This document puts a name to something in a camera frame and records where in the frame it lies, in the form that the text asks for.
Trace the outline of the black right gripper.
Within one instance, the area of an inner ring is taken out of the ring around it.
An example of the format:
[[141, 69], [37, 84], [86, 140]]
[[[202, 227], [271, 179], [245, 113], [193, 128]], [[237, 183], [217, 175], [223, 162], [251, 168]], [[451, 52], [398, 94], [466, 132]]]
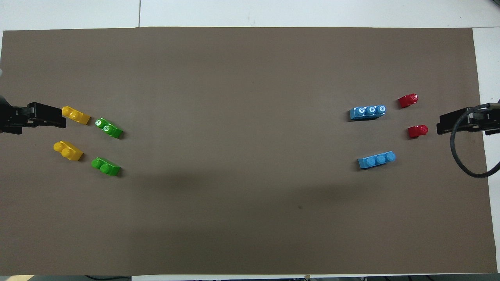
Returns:
[[[439, 123], [436, 124], [437, 134], [451, 133], [459, 117], [467, 110], [469, 107], [439, 116]], [[465, 130], [470, 133], [485, 132], [485, 135], [500, 133], [500, 103], [487, 103], [471, 111], [467, 119], [462, 120], [456, 128], [457, 132]]]

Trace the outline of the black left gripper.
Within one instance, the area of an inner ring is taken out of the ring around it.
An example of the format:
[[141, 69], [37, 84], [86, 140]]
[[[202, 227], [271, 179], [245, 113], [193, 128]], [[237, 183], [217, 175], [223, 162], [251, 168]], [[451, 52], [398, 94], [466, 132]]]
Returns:
[[[42, 103], [29, 103], [27, 105], [28, 127], [52, 126], [56, 128], [66, 128], [66, 119], [61, 113], [61, 108], [52, 107]], [[23, 126], [27, 124], [24, 117], [18, 116], [16, 108], [11, 106], [7, 100], [0, 95], [0, 133], [10, 133], [21, 135]]]

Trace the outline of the green two-stud block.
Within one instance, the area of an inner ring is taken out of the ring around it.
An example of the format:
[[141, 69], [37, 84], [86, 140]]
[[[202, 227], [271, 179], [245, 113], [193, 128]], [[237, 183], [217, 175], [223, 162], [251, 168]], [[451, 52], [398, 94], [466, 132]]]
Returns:
[[108, 176], [117, 176], [121, 167], [105, 158], [95, 158], [91, 161], [91, 166]]
[[123, 133], [121, 128], [118, 128], [116, 125], [104, 118], [96, 119], [95, 126], [113, 138], [119, 139]]

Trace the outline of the blue three-stud block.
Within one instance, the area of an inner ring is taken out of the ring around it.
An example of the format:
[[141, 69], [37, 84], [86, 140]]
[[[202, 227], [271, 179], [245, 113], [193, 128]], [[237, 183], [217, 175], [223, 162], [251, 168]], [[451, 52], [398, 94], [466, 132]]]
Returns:
[[378, 167], [388, 162], [394, 162], [396, 160], [396, 155], [393, 151], [387, 151], [384, 153], [379, 153], [376, 155], [371, 155], [369, 157], [358, 158], [358, 164], [361, 169], [371, 169], [373, 167]]
[[351, 121], [378, 119], [386, 115], [385, 105], [353, 107], [349, 111]]

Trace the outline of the yellow two-stud block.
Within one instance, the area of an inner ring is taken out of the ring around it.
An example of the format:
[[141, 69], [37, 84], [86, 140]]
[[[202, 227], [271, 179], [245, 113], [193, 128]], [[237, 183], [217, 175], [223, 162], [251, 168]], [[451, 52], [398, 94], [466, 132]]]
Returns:
[[71, 161], [79, 161], [83, 156], [83, 152], [74, 146], [71, 142], [59, 141], [54, 143], [52, 146], [54, 151], [57, 151], [61, 154], [62, 157], [71, 160]]
[[84, 114], [79, 110], [75, 110], [70, 106], [64, 106], [61, 108], [61, 113], [64, 117], [71, 119], [77, 123], [87, 125], [91, 116], [88, 114]]

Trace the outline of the red single-stud block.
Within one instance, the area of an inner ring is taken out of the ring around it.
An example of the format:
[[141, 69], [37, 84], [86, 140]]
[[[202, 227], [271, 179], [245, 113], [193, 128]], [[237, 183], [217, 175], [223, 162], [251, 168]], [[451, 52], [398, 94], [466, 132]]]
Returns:
[[406, 108], [417, 103], [418, 99], [419, 97], [417, 94], [407, 94], [399, 98], [398, 103], [400, 105], [400, 108]]
[[408, 136], [411, 139], [418, 138], [423, 135], [427, 135], [429, 128], [426, 125], [411, 126], [407, 129]]

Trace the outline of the brown paper table mat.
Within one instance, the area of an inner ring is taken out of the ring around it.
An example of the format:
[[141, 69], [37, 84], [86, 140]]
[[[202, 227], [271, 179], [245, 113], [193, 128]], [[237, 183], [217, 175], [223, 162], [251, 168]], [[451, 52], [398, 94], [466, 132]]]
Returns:
[[[10, 31], [0, 69], [12, 105], [123, 130], [0, 134], [1, 275], [497, 269], [488, 180], [435, 127], [480, 103], [470, 28]], [[407, 94], [418, 102], [400, 108]], [[386, 115], [350, 120], [370, 105]], [[394, 162], [359, 167], [387, 151]]]

